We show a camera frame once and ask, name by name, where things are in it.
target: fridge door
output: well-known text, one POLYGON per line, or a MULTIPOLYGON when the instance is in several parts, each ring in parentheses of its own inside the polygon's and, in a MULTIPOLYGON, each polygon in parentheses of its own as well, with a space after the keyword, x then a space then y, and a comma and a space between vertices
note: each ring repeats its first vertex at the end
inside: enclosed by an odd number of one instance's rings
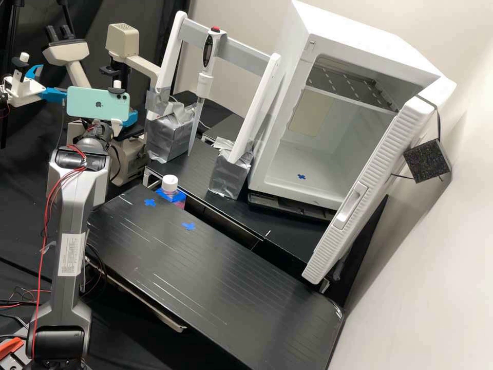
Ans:
MULTIPOLYGON (((440 77, 419 95, 440 108, 455 86, 446 77, 440 77)), ((431 105, 415 96, 394 117, 318 242, 302 273, 305 279, 318 284, 351 248, 354 239, 392 184, 394 176, 391 173, 402 168, 403 152, 410 147, 433 112, 431 105)))

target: white mini fridge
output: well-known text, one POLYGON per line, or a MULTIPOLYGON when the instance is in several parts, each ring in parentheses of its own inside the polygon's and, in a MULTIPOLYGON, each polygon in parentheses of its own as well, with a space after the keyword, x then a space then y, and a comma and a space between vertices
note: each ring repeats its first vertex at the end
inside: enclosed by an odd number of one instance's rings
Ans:
POLYGON ((440 109, 456 85, 396 35, 298 1, 275 51, 282 80, 251 134, 248 184, 337 210, 303 272, 317 284, 382 200, 403 152, 436 119, 433 105, 440 109))

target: black foam pad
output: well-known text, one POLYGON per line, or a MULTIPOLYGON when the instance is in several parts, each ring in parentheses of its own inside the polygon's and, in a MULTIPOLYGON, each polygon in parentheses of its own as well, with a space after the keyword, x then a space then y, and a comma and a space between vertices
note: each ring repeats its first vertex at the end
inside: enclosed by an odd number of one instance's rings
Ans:
POLYGON ((416 183, 451 171, 450 163, 438 139, 405 151, 404 158, 416 183))

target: pipette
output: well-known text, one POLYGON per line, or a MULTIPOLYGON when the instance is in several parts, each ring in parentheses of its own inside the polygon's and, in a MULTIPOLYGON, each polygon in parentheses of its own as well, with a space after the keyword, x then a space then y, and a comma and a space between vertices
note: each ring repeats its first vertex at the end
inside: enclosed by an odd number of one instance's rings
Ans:
POLYGON ((219 42, 224 34, 226 34, 226 32, 219 29, 219 27, 214 26, 208 31, 207 39, 205 40, 202 56, 203 69, 202 72, 199 73, 199 81, 197 83, 197 106, 195 107, 192 133, 190 134, 190 140, 188 142, 188 155, 190 155, 192 146, 194 146, 195 135, 197 134, 204 101, 209 97, 209 93, 211 92, 212 81, 214 80, 212 69, 214 68, 214 62, 216 61, 219 42))

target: mint green iphone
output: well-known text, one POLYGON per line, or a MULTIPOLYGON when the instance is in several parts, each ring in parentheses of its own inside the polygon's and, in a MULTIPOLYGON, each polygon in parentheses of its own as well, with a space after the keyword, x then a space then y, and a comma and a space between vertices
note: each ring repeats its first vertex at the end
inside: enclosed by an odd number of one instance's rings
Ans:
POLYGON ((67 89, 67 114, 73 117, 110 121, 128 119, 130 95, 112 94, 108 90, 71 86, 67 89))

